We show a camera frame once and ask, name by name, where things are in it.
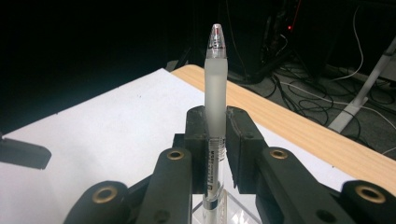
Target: floor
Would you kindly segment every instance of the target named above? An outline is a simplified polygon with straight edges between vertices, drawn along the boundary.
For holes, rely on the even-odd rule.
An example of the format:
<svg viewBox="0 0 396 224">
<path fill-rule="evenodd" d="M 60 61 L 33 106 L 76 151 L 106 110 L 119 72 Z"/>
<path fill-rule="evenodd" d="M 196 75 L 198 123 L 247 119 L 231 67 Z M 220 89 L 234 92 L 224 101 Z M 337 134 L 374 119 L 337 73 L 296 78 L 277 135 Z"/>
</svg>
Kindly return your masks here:
<svg viewBox="0 0 396 224">
<path fill-rule="evenodd" d="M 174 64 L 170 62 L 166 69 L 172 71 Z M 300 62 L 291 55 L 260 83 L 237 84 L 328 127 L 355 98 L 367 79 L 366 75 L 359 73 L 341 78 L 347 75 L 346 69 L 328 65 L 318 83 L 314 83 Z M 230 80 L 237 76 L 229 71 Z M 367 97 L 368 101 L 341 131 L 341 135 L 396 160 L 396 87 L 394 83 L 380 78 Z"/>
</svg>

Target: white tabletop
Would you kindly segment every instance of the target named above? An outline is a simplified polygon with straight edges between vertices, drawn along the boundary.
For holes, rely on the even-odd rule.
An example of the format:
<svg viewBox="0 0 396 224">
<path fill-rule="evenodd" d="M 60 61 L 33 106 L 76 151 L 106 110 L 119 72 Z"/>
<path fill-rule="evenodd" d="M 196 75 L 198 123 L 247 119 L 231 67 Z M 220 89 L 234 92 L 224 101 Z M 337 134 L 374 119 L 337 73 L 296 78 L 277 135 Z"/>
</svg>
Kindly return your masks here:
<svg viewBox="0 0 396 224">
<path fill-rule="evenodd" d="M 7 134 L 46 147 L 52 157 L 45 170 L 0 163 L 0 223 L 63 223 L 92 185 L 113 180 L 131 187 L 152 174 L 175 133 L 184 133 L 187 111 L 203 104 L 203 92 L 160 69 Z M 340 190 L 354 179 L 265 127 L 258 128 L 269 146 L 293 152 L 319 182 Z M 233 189 L 228 164 L 225 188 L 259 216 L 254 195 Z M 194 195 L 193 206 L 201 199 Z"/>
</svg>

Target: transparent plastic stand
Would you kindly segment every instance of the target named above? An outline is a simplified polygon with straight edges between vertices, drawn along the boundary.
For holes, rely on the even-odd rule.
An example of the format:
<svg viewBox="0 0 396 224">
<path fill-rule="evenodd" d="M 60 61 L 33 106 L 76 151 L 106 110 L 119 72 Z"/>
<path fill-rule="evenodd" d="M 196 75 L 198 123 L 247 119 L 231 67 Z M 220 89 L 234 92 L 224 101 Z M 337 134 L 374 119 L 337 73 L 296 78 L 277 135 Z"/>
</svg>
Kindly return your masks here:
<svg viewBox="0 0 396 224">
<path fill-rule="evenodd" d="M 251 214 L 233 195 L 224 190 L 227 210 L 227 224 L 260 224 L 258 218 Z M 204 224 L 204 208 L 202 202 L 192 209 L 192 224 Z"/>
</svg>

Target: table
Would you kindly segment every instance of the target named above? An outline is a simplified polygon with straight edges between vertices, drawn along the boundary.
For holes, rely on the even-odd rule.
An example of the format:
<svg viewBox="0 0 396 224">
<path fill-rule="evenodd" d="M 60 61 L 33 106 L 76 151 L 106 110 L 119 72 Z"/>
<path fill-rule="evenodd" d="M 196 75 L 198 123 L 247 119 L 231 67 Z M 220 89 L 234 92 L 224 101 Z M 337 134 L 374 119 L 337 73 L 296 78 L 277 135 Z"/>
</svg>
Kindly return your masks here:
<svg viewBox="0 0 396 224">
<path fill-rule="evenodd" d="M 45 170 L 0 163 L 0 223 L 62 223 L 92 185 L 128 187 L 151 175 L 160 153 L 184 133 L 186 112 L 204 103 L 204 70 L 160 69 L 5 137 L 49 149 Z M 339 190 L 361 178 L 395 194 L 395 163 L 233 83 L 228 105 L 245 109 L 269 146 L 292 151 L 321 183 Z M 254 195 L 238 195 L 229 169 L 225 188 L 254 215 Z M 193 206 L 202 200 L 193 196 Z"/>
</svg>

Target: clear plastic pen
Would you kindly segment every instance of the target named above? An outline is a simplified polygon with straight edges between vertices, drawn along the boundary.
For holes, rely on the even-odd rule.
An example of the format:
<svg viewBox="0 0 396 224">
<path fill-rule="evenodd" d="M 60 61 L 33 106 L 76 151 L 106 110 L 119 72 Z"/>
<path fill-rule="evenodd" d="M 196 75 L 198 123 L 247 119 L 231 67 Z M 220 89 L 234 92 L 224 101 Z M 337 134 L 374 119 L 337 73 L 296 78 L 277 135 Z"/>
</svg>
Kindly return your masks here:
<svg viewBox="0 0 396 224">
<path fill-rule="evenodd" d="M 226 84 L 228 62 L 220 24 L 214 24 L 205 59 L 205 116 L 208 130 L 205 223 L 221 223 L 223 206 L 223 163 L 225 160 Z"/>
</svg>

